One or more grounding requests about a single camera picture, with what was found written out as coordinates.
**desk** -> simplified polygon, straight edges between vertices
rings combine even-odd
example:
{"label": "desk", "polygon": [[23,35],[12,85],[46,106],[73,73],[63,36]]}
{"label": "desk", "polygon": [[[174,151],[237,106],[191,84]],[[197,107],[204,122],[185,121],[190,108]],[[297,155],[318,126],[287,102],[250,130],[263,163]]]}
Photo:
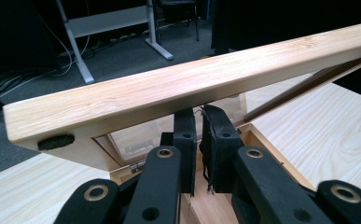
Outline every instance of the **desk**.
{"label": "desk", "polygon": [[[248,108],[268,101],[301,79],[249,91]],[[361,188],[361,95],[327,84],[253,124],[315,186],[336,178]],[[93,178],[109,176],[47,154],[5,170],[0,173],[0,223],[52,223],[73,191]],[[222,206],[216,210],[219,212],[202,216],[201,223],[233,223],[228,201]]]}
{"label": "desk", "polygon": [[76,65],[87,84],[93,83],[94,79],[87,65],[84,63],[84,60],[81,58],[81,54],[76,43],[77,37],[93,35],[100,32],[148,22],[150,37],[146,39],[146,43],[165,59],[172,60],[174,58],[171,53],[169,53],[156,41],[156,28],[152,0],[146,0],[145,7],[132,7],[71,20],[68,20],[66,17],[61,0],[57,0],[56,2],[61,12],[64,28],[69,37],[73,52],[75,53]]}

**chair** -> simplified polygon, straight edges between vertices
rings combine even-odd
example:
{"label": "chair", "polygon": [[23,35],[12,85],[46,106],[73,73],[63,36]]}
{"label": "chair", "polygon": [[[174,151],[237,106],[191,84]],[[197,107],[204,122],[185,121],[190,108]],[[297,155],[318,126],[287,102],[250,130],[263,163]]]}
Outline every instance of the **chair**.
{"label": "chair", "polygon": [[161,43],[160,40],[160,26],[159,26],[159,16],[158,16],[158,8],[162,10],[176,10],[186,13],[187,15],[191,15],[195,20],[195,31],[197,33],[197,41],[200,41],[200,32],[198,28],[198,13],[197,13],[197,2],[198,0],[154,0],[154,13],[156,14],[155,23],[157,30],[157,39],[158,43]]}

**wooden tabletop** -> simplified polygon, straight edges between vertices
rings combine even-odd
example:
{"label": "wooden tabletop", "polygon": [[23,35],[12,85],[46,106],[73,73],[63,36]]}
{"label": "wooden tabletop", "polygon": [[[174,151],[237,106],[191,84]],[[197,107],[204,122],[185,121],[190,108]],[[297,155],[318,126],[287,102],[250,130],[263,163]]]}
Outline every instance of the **wooden tabletop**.
{"label": "wooden tabletop", "polygon": [[[289,83],[249,91],[248,108]],[[361,95],[328,84],[252,123],[315,186],[341,179],[361,188]],[[47,154],[5,170],[0,173],[0,223],[52,223],[73,191],[94,178],[109,175]]]}

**hole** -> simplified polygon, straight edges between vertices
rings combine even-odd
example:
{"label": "hole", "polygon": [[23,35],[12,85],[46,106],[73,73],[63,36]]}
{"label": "hole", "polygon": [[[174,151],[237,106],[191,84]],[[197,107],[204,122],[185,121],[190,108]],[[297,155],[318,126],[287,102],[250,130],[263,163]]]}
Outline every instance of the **hole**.
{"label": "hole", "polygon": [[331,192],[339,199],[347,203],[360,203],[361,198],[354,190],[341,186],[334,185],[331,187]]}
{"label": "hole", "polygon": [[260,152],[257,149],[247,149],[246,154],[247,154],[247,156],[253,157],[253,158],[261,158],[263,156],[262,152]]}
{"label": "hole", "polygon": [[174,154],[174,152],[170,149],[161,149],[157,151],[157,156],[160,158],[169,158]]}
{"label": "hole", "polygon": [[312,221],[312,216],[309,212],[303,209],[296,209],[293,211],[294,217],[296,217],[301,222],[310,222]]}
{"label": "hole", "polygon": [[143,219],[146,221],[154,221],[159,216],[160,216],[160,210],[158,210],[157,208],[153,208],[153,207],[145,209],[145,211],[143,211],[143,214],[142,214]]}
{"label": "hole", "polygon": [[108,193],[106,185],[92,185],[84,192],[84,198],[90,202],[97,202],[103,199]]}
{"label": "hole", "polygon": [[104,190],[101,188],[92,189],[90,191],[90,196],[92,197],[98,197],[99,195],[102,195],[104,193]]}
{"label": "hole", "polygon": [[354,198],[354,195],[350,191],[348,191],[346,189],[338,189],[338,193],[340,195],[342,195],[343,197],[346,197],[348,199]]}
{"label": "hole", "polygon": [[169,150],[163,149],[159,152],[159,154],[162,156],[167,156],[167,155],[171,154],[171,152]]}

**light wood panel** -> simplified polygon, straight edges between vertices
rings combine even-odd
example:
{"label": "light wood panel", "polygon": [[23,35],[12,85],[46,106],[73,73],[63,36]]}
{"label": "light wood panel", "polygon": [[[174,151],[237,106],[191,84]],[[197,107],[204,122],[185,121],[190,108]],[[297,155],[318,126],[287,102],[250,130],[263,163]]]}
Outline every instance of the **light wood panel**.
{"label": "light wood panel", "polygon": [[315,187],[340,179],[361,188],[361,95],[328,84],[252,123]]}
{"label": "light wood panel", "polygon": [[73,134],[72,145],[47,153],[111,171],[118,165],[92,137],[360,57],[361,24],[6,105],[7,135],[37,149]]}
{"label": "light wood panel", "polygon": [[53,223],[83,183],[108,172],[40,154],[0,173],[0,223]]}

